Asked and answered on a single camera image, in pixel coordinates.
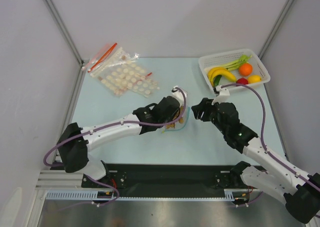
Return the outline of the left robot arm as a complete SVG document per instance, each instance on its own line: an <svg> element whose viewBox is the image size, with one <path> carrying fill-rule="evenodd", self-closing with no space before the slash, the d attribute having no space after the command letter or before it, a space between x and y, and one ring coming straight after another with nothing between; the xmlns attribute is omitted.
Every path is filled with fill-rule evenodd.
<svg viewBox="0 0 320 227"><path fill-rule="evenodd" d="M89 152L105 143L129 136L154 132L178 118L185 101L174 96L162 98L159 103L140 107L119 120L81 128L76 122L69 124L58 140L58 152L66 173L81 173L92 178L99 187L110 182L110 174L101 160Z"/></svg>

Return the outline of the brown longan bunch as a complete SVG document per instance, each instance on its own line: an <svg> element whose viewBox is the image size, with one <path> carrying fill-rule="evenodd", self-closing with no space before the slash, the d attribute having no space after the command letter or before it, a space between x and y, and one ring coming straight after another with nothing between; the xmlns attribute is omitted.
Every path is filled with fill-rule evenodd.
<svg viewBox="0 0 320 227"><path fill-rule="evenodd" d="M180 107L179 111L176 113L176 115L173 118L174 123L165 125L162 128L162 133L170 132L170 131L179 131L183 129L187 123L188 113L189 113L188 108L185 110L183 106Z"/></svg>

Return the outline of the blue zipper clear bag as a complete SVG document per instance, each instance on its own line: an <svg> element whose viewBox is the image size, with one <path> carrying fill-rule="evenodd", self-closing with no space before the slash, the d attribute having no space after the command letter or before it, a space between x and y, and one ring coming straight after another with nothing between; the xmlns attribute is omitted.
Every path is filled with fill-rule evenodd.
<svg viewBox="0 0 320 227"><path fill-rule="evenodd" d="M173 119L174 123L163 127L162 133L181 131L187 125L191 110L188 105L188 93L184 89L178 90L177 88L178 86L175 86L172 89L171 95L179 101L180 109Z"/></svg>

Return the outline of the red pomegranate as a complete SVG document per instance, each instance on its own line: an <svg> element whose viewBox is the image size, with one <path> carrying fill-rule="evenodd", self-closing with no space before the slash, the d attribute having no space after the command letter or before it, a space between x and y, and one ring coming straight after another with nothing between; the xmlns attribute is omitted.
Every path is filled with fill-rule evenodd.
<svg viewBox="0 0 320 227"><path fill-rule="evenodd" d="M242 84L242 85L248 85L249 82L246 78L239 78L237 81L236 81L237 84Z"/></svg>

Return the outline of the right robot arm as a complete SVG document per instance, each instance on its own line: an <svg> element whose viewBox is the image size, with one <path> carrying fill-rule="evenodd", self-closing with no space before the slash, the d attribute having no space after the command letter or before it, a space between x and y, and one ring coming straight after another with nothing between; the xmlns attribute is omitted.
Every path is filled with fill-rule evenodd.
<svg viewBox="0 0 320 227"><path fill-rule="evenodd" d="M307 224L320 214L320 175L309 174L265 146L261 137L241 123L233 103L203 98L192 106L195 119L211 122L222 133L227 145L257 162L265 171L240 162L230 175L231 183L249 185L285 205L297 221Z"/></svg>

